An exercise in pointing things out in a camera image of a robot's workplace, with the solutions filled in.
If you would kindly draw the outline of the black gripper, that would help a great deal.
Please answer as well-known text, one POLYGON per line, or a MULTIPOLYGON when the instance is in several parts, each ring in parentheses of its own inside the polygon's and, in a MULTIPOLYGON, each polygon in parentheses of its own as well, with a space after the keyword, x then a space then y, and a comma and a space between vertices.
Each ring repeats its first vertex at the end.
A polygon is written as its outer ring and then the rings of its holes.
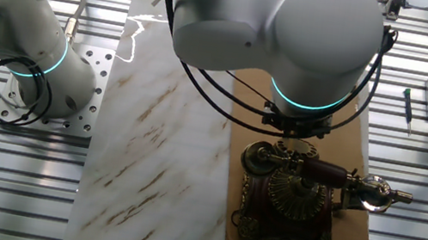
POLYGON ((285 136, 296 135, 299 138, 323 138, 330 133, 332 115, 321 119, 308 117, 292 117, 280 112, 275 104, 265 103, 266 115, 262 123, 271 125, 284 133, 285 136))

